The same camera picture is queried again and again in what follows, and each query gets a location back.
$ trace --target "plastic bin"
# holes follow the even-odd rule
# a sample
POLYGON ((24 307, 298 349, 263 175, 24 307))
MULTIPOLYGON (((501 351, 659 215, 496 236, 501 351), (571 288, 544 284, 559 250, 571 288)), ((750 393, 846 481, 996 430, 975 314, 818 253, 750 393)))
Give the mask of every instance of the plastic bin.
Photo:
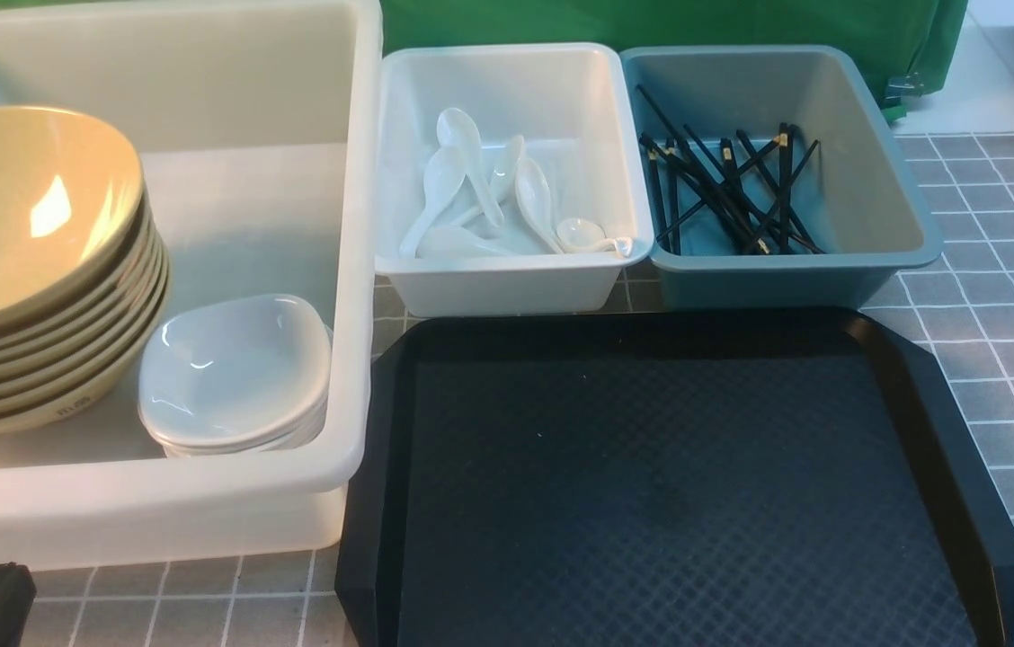
MULTIPOLYGON (((651 210, 619 55, 601 45, 502 45, 405 50, 383 61, 376 184, 376 273, 418 316, 539 314, 602 307, 623 267, 654 241, 651 210), (457 106, 480 127, 484 167, 522 135, 551 184, 553 221, 584 217, 634 239, 631 258, 544 254, 506 202, 508 233, 532 254, 400 258, 424 209, 424 167, 438 148, 436 120, 457 106)), ((439 222, 475 204, 469 185, 439 222)))
POLYGON ((0 105, 120 127, 172 259, 165 316, 265 292, 334 329, 309 445, 162 457, 136 371, 63 422, 0 435, 0 562, 33 570, 335 544, 363 452, 377 0, 136 0, 0 12, 0 105))
POLYGON ((667 131, 638 84, 705 140, 733 139, 736 129, 771 137, 780 123, 820 140, 792 205, 827 254, 736 256, 725 238, 719 244, 716 225, 694 222, 713 217, 698 216, 680 228, 691 256, 652 249, 667 307, 858 307, 897 270, 942 254, 939 227, 847 55, 819 46, 646 48, 622 60, 635 127, 660 142, 667 131))

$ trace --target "grid pattern surface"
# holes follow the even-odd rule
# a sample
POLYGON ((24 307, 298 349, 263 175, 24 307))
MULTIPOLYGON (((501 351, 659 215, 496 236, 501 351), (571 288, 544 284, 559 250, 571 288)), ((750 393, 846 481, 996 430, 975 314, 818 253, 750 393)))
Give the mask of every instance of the grid pattern surface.
MULTIPOLYGON (((947 238, 865 312, 931 350, 1014 520, 1014 134, 899 139, 947 238)), ((614 284, 602 311, 662 310, 654 269, 614 284)), ((379 353, 418 319, 378 281, 379 353)), ((23 646, 353 647, 332 592, 334 549, 35 573, 23 646)))

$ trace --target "textured tray surface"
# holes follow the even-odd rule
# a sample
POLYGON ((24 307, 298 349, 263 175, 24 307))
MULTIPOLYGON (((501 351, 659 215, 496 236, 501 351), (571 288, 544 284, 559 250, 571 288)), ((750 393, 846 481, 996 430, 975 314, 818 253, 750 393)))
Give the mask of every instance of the textured tray surface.
POLYGON ((974 644, 858 352, 421 366, 401 644, 974 644))

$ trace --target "gray-blue plastic bin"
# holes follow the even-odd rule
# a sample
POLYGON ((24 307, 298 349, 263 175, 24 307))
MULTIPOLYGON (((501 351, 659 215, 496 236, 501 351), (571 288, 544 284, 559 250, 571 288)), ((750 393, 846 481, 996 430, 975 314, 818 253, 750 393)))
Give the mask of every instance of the gray-blue plastic bin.
MULTIPOLYGON (((659 142, 667 131, 635 90, 640 83, 676 127, 686 123, 704 140, 734 139, 736 129, 770 138, 780 123, 794 123, 805 143, 820 141, 791 202, 827 254, 736 256, 714 217, 697 214, 680 228, 683 256, 658 245, 651 253, 667 307, 858 307, 897 270, 942 254, 939 227, 847 55, 818 46, 683 46, 622 58, 635 127, 659 142)), ((773 197, 763 196, 756 204, 769 209, 773 197)))

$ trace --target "white plastic bin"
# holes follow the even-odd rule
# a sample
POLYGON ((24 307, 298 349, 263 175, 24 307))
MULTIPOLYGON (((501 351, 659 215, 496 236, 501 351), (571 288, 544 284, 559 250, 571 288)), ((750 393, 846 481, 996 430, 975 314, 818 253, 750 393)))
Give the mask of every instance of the white plastic bin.
POLYGON ((72 107, 144 156, 165 316, 290 292, 335 329, 328 421, 298 449, 162 458, 136 371, 0 437, 0 562, 31 569, 339 540, 370 389, 377 0, 136 0, 0 12, 0 105, 72 107))
MULTIPOLYGON (((376 273, 418 316, 536 314, 602 307, 623 267, 650 254, 654 229, 619 55, 593 44, 405 50, 383 61, 376 177, 376 273), (631 258, 535 254, 404 259, 424 209, 436 120, 457 106, 480 127, 484 165, 515 135, 552 187, 553 221, 584 217, 630 236, 631 258)), ((440 221, 475 204, 470 186, 440 221)), ((510 206, 507 218, 518 218, 510 206)), ((523 225, 516 226, 523 232, 523 225)))

